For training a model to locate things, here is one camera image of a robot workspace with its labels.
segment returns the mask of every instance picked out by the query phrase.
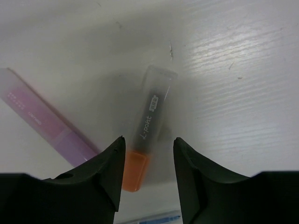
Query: scratch mark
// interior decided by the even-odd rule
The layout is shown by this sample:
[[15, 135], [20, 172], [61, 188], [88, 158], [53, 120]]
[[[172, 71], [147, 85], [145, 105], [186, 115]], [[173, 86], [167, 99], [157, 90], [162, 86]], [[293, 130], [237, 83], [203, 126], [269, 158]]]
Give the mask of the scratch mark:
[[230, 67], [228, 68], [228, 70], [230, 70], [232, 68], [232, 66], [234, 65], [235, 62], [233, 62]]
[[118, 21], [117, 21], [117, 22], [116, 22], [116, 24], [118, 25], [118, 28], [119, 28], [119, 29], [121, 29], [121, 28], [122, 28], [122, 25], [121, 25], [121, 23], [120, 23], [120, 22], [118, 22]]
[[169, 41], [169, 48], [170, 48], [170, 61], [172, 61], [173, 60], [173, 51], [172, 51], [171, 41]]

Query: pink label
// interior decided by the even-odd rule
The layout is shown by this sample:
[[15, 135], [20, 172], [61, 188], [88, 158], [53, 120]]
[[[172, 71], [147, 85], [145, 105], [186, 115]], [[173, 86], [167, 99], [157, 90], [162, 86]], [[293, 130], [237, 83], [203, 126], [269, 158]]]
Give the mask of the pink label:
[[7, 93], [6, 103], [33, 128], [38, 128], [50, 139], [55, 139], [65, 129], [61, 121], [50, 111], [41, 106], [43, 102], [28, 94], [26, 87], [17, 88]]

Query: white logo on label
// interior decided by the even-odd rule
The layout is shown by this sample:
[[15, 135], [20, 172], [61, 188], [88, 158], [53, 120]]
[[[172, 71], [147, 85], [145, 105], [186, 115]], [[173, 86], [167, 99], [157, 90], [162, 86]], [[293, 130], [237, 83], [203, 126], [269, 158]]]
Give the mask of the white logo on label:
[[150, 102], [150, 105], [149, 105], [149, 110], [150, 111], [152, 111], [152, 112], [155, 111], [155, 109], [157, 108], [158, 100], [159, 100], [159, 97], [154, 95], [153, 98], [151, 99], [151, 102]]
[[42, 124], [42, 122], [36, 118], [36, 116], [34, 116], [31, 112], [28, 112], [29, 116], [33, 118], [33, 120], [38, 123], [39, 125]]

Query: white table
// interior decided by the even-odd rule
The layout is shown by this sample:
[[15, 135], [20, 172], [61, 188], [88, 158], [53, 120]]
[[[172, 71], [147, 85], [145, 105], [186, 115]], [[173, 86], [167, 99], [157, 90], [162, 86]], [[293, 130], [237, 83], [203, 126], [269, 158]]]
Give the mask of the white table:
[[[2, 0], [0, 67], [102, 149], [130, 134], [130, 99], [148, 65], [179, 74], [167, 140], [144, 187], [122, 193], [115, 220], [127, 220], [179, 208], [178, 136], [244, 175], [299, 169], [298, 8], [295, 0]], [[0, 172], [47, 178], [71, 169], [2, 101], [0, 143]]]

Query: orange cap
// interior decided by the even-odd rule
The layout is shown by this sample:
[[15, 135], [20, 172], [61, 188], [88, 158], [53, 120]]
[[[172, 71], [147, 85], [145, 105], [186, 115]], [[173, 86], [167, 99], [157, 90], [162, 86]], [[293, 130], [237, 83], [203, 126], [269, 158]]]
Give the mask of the orange cap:
[[130, 192], [135, 192], [140, 189], [149, 161], [149, 155], [136, 151], [129, 151], [126, 153], [122, 189]]

